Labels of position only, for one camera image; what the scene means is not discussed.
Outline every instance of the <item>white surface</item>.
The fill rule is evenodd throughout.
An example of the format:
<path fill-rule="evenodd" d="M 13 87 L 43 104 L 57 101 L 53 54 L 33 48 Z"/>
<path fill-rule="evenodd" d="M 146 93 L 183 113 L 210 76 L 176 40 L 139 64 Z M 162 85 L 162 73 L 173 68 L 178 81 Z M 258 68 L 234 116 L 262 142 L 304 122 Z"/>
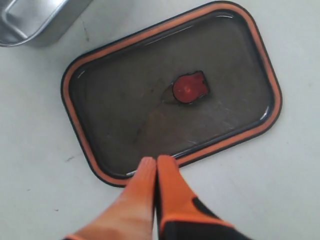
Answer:
<path fill-rule="evenodd" d="M 91 172 L 65 113 L 60 83 L 68 64 L 206 2 L 94 0 L 55 45 L 0 49 L 0 239 L 61 239 L 121 192 Z M 282 88 L 282 114 L 263 136 L 184 167 L 183 176 L 254 239 L 320 239 L 320 1 L 236 2 L 257 22 Z"/>

